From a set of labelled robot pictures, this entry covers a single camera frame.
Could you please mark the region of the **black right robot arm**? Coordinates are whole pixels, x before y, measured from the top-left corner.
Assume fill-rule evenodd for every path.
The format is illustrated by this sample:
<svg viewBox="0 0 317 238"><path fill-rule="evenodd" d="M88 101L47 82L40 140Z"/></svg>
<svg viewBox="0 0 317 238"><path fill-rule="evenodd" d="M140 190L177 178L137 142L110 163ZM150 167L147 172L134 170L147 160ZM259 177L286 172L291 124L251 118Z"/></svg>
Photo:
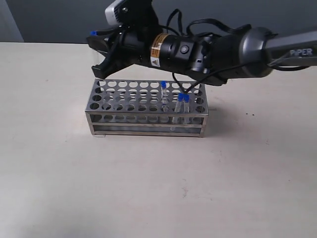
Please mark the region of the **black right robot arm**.
<svg viewBox="0 0 317 238"><path fill-rule="evenodd" d="M104 56L92 67L100 79L136 64L221 86L229 79L261 78L273 70L297 71L317 63L316 28L274 34L245 26L225 36L208 32L180 36L158 26L118 27L94 31L87 42Z"/></svg>

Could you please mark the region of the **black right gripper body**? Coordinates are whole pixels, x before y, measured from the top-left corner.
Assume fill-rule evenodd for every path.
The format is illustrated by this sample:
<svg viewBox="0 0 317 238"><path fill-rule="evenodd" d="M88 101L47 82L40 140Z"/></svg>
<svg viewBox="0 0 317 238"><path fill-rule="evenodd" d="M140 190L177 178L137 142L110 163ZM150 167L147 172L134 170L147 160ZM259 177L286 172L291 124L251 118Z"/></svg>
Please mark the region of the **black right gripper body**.
<svg viewBox="0 0 317 238"><path fill-rule="evenodd" d="M118 28L108 37L108 70L133 64L173 72L173 35L160 26Z"/></svg>

